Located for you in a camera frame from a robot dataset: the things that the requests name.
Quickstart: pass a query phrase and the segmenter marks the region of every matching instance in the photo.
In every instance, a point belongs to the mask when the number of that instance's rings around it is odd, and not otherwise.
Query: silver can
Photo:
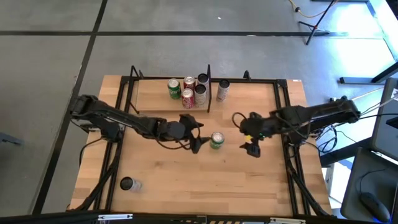
[[[193,77],[184,78],[184,89],[190,88],[192,91],[195,89],[195,79]]]
[[[199,84],[195,87],[195,106],[196,107],[204,107],[206,103],[207,90],[206,87],[202,84]]]
[[[209,76],[202,73],[198,75],[198,85],[202,84],[206,87],[207,93],[209,92]]]
[[[122,188],[122,190],[130,190],[132,192],[138,192],[141,190],[141,187],[142,187],[141,182],[131,177],[124,177],[120,181],[120,188]]]
[[[220,83],[218,84],[217,101],[223,102],[226,99],[228,90],[229,90],[229,81],[221,80]]]
[[[191,109],[194,104],[193,91],[190,88],[184,89],[182,91],[182,106],[186,109]]]

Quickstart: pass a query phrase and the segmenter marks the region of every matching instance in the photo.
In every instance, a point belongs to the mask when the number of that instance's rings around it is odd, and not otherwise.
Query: can lid
[[[209,80],[209,76],[202,73],[198,75],[198,81],[201,83],[206,83]]]
[[[211,135],[211,138],[215,142],[221,142],[224,140],[224,135],[222,133],[216,132]]]
[[[122,190],[130,190],[132,184],[133,181],[131,177],[123,177],[123,179],[120,181],[120,188],[122,188]]]
[[[195,93],[202,94],[202,93],[205,93],[205,92],[206,92],[206,87],[204,85],[199,84],[199,85],[197,85],[195,87]]]
[[[195,79],[194,79],[193,77],[185,77],[185,78],[184,78],[184,82],[185,82],[186,84],[192,84],[192,83],[195,82]]]
[[[186,88],[184,89],[184,91],[182,91],[182,96],[183,97],[192,97],[193,96],[193,91],[190,88]]]
[[[221,80],[220,81],[220,86],[222,88],[228,88],[229,87],[229,81],[228,80]]]
[[[180,84],[180,82],[178,80],[176,80],[175,78],[172,78],[169,80],[169,87],[174,88],[177,87],[178,84]]]

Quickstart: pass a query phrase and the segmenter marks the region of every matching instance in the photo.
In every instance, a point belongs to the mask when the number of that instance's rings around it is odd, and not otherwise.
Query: silver bracket
[[[98,215],[98,221],[132,219],[132,214]]]
[[[293,219],[293,218],[273,218],[273,217],[271,217],[270,223],[305,224],[305,220],[298,220],[298,219]]]

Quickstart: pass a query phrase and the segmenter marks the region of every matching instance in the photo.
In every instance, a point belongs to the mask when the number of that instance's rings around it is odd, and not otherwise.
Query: black floor line
[[[0,36],[257,36],[257,37],[308,37],[311,32],[261,32],[261,31],[17,31],[3,30]],[[383,34],[351,35],[349,32],[316,32],[315,37],[342,37],[347,39],[383,39]]]
[[[102,21],[104,12],[105,12],[105,7],[106,7],[107,2],[108,2],[108,0],[103,0],[101,3],[101,7],[98,12],[97,20],[95,21],[93,32],[98,32],[98,29],[100,28],[100,24],[101,24],[101,21]],[[83,56],[83,61],[81,62],[80,71],[76,78],[75,86],[73,87],[68,106],[63,115],[60,129],[58,130],[57,137],[53,144],[50,162],[49,162],[49,165],[45,172],[44,179],[43,179],[42,185],[39,190],[39,194],[37,196],[36,203],[35,203],[33,211],[32,211],[33,215],[38,215],[38,214],[42,213],[45,199],[47,197],[47,193],[48,193],[50,185],[51,185],[51,181],[52,181],[52,178],[53,178],[53,175],[55,172],[55,168],[57,167],[57,162],[58,162],[58,159],[61,154],[63,142],[65,140],[65,136],[67,135],[67,131],[68,131],[68,127],[69,127],[69,120],[70,120],[69,108],[74,103],[76,97],[79,94],[81,84],[83,83],[83,78],[86,73],[87,65],[90,60],[91,53],[93,51],[95,39],[96,39],[96,36],[92,35],[88,41],[86,52]]]

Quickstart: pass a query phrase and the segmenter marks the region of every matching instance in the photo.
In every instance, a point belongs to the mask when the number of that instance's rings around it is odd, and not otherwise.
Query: red soda can
[[[184,78],[184,89],[190,88],[192,91],[195,89],[195,79],[193,77]]]
[[[191,109],[193,105],[193,91],[190,88],[186,88],[182,91],[182,106],[186,109]]]

